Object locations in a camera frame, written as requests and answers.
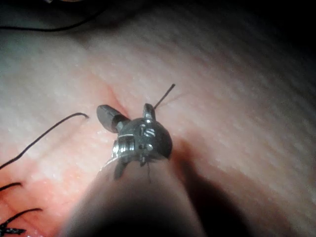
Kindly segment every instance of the skin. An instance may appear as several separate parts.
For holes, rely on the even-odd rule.
[[[2,18],[67,22],[30,10],[10,17],[6,9]],[[77,31],[0,32],[1,164],[71,113],[91,117],[66,122],[0,170],[0,186],[23,183],[0,193],[0,223],[41,207],[10,226],[55,236],[111,155],[116,135],[96,107],[138,118],[175,83],[156,117],[173,140],[180,195],[204,228],[240,221],[254,236],[316,235],[315,61],[238,8],[152,4],[135,12],[118,10],[118,24],[105,14]]]

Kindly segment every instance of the metal clamp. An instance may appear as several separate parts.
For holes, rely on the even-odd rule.
[[[122,175],[123,170],[131,161],[139,161],[140,166],[153,162],[152,158],[148,158],[150,153],[160,154],[160,159],[169,158],[172,140],[168,130],[156,121],[157,105],[153,107],[151,104],[145,104],[143,117],[134,120],[130,120],[109,105],[98,106],[97,116],[103,127],[109,132],[118,134],[113,144],[111,159],[105,164],[106,166],[118,159],[116,179]]]

